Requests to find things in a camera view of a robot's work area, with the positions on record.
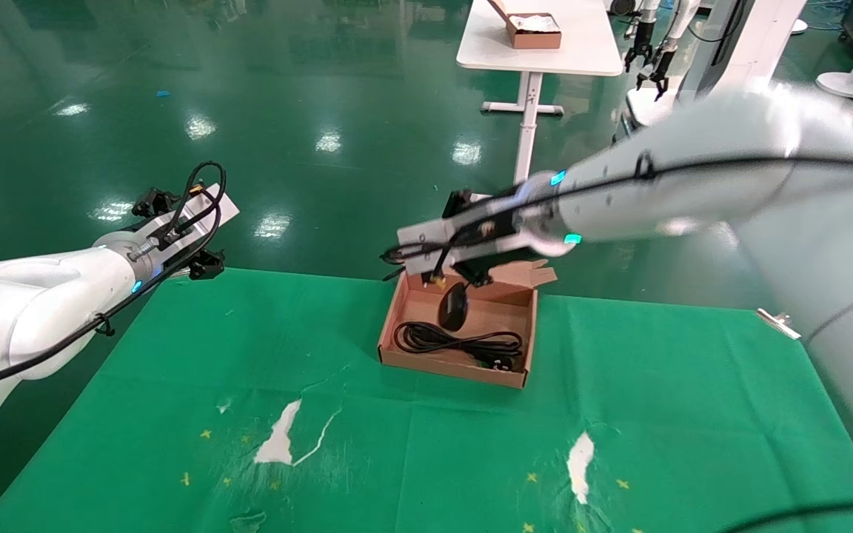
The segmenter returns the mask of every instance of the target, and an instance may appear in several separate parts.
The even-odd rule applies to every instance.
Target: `white tissue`
[[[512,15],[509,17],[512,24],[515,24],[522,31],[538,31],[538,33],[556,33],[558,24],[549,16],[532,15],[530,17],[520,17]]]

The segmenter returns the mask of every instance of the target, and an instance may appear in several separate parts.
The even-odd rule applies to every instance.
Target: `white paint stain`
[[[338,416],[342,409],[344,409],[343,405],[338,407],[338,411],[335,411],[328,418],[328,421],[325,422],[324,427],[321,428],[321,435],[318,436],[318,442],[315,443],[315,448],[312,448],[311,452],[305,453],[298,461],[292,462],[292,440],[289,438],[288,432],[291,431],[292,424],[295,422],[295,415],[298,414],[299,408],[301,408],[301,398],[285,406],[278,421],[272,424],[272,434],[258,448],[255,455],[256,463],[285,463],[285,465],[291,465],[292,468],[301,465],[305,459],[314,455],[321,448],[321,441],[324,440],[325,433],[328,432],[328,426],[331,426],[331,422],[335,419],[335,416]]]
[[[295,415],[298,414],[298,408],[301,408],[301,398],[285,406],[278,421],[272,424],[272,434],[258,448],[258,452],[255,455],[256,463],[285,463],[285,465],[291,465],[292,441],[288,438],[288,431],[291,430],[292,423],[295,422]]]
[[[588,433],[582,432],[578,441],[568,452],[568,477],[572,479],[572,492],[575,493],[581,505],[588,503],[588,465],[595,458],[595,443],[589,438]]]
[[[292,465],[293,468],[294,468],[294,466],[298,466],[299,463],[301,463],[305,459],[314,455],[314,453],[318,451],[318,448],[321,448],[321,441],[324,440],[324,433],[328,431],[328,426],[331,425],[331,421],[335,419],[335,416],[338,416],[339,412],[341,412],[342,409],[343,409],[343,407],[338,407],[338,411],[335,411],[332,413],[332,415],[328,418],[328,421],[324,423],[324,427],[321,428],[321,435],[318,436],[318,442],[315,443],[315,448],[312,448],[311,452],[305,453],[304,457],[302,457],[301,459],[298,459],[298,461],[296,461],[294,463],[294,465]]]

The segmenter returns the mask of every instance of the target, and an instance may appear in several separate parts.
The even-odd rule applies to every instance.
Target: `blue indicator light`
[[[555,185],[559,185],[559,183],[561,183],[561,180],[565,179],[565,172],[566,171],[561,171],[559,173],[556,173],[556,175],[552,176],[552,187],[554,187]]]

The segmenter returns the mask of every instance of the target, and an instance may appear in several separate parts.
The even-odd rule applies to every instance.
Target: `cardboard box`
[[[535,287],[555,279],[553,269],[545,269],[545,261],[517,261],[489,270],[493,283],[468,287],[469,310],[460,331],[449,332],[458,338],[475,337],[494,331],[512,331],[522,337],[522,356],[511,372],[483,368],[459,350],[439,350],[429,354],[410,354],[394,341],[397,326],[406,321],[423,321],[436,325],[440,300],[446,288],[427,284],[417,276],[401,276],[393,292],[393,300],[384,329],[377,344],[380,361],[390,366],[410,368],[455,378],[475,379],[521,389],[532,371],[535,347],[535,315],[538,313],[538,291]],[[446,287],[463,282],[455,273],[446,274]]]
[[[508,13],[502,0],[489,0],[498,16],[505,21],[505,30],[509,34],[512,48],[517,50],[531,50],[531,48],[559,48],[561,47],[561,28],[551,13]],[[555,23],[556,31],[525,31],[519,30],[512,21],[512,17],[548,17]]]

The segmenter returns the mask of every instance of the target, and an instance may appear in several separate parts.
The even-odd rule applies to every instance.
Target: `white round base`
[[[853,80],[847,72],[826,72],[815,79],[818,87],[833,95],[853,98]]]

